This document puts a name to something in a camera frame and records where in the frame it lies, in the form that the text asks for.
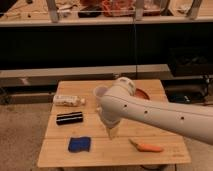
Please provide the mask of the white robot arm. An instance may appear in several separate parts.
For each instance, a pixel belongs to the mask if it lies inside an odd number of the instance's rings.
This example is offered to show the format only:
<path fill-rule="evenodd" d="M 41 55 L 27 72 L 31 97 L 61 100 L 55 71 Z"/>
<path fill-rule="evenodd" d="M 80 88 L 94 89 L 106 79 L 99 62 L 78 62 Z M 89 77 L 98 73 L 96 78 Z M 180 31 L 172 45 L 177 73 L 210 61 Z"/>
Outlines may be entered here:
<path fill-rule="evenodd" d="M 125 118 L 213 145 L 213 107 L 146 100 L 135 91 L 131 79 L 120 77 L 100 98 L 99 116 L 108 129 Z"/>

